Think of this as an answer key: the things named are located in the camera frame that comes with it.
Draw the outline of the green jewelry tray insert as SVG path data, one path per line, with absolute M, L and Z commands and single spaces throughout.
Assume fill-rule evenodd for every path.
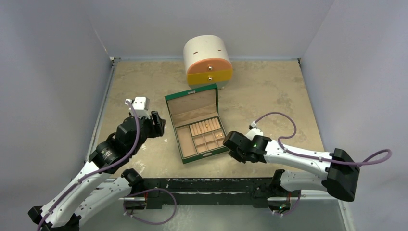
M 175 135 L 184 164 L 228 150 L 223 145 L 226 132 L 219 116 L 179 126 Z

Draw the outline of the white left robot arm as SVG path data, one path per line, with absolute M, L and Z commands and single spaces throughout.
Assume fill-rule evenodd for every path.
M 110 184 L 104 182 L 137 153 L 148 138 L 162 137 L 166 120 L 157 111 L 129 114 L 116 132 L 97 145 L 83 168 L 50 202 L 32 207 L 28 215 L 38 231 L 77 231 L 110 203 L 147 192 L 144 178 L 126 169 Z

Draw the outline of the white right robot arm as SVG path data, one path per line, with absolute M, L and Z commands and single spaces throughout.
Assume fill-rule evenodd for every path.
M 246 135 L 231 131 L 223 145 L 235 160 L 246 163 L 274 163 L 300 170 L 275 174 L 270 183 L 271 192 L 281 196 L 285 192 L 316 190 L 332 197 L 352 202 L 355 199 L 360 168 L 344 150 L 314 152 L 288 145 L 280 146 L 277 140 L 252 130 Z

